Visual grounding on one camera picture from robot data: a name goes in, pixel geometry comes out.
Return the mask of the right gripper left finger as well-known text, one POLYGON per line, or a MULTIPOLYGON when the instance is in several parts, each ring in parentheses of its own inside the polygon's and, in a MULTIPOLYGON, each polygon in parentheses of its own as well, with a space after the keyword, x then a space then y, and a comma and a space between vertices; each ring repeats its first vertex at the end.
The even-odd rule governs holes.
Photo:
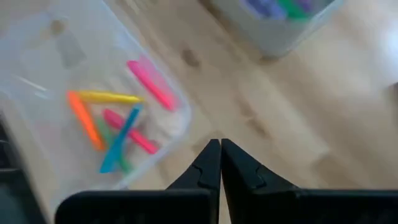
POLYGON ((79 192, 58 206, 55 223, 217 223, 220 180, 221 145, 212 139, 165 190, 79 192))

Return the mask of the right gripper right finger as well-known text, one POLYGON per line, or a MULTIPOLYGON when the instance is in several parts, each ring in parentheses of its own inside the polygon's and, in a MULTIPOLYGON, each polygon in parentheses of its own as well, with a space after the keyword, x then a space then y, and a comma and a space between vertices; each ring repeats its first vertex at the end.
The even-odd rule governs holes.
POLYGON ((397 191, 300 188, 229 139, 221 172, 232 223, 397 224, 397 191))

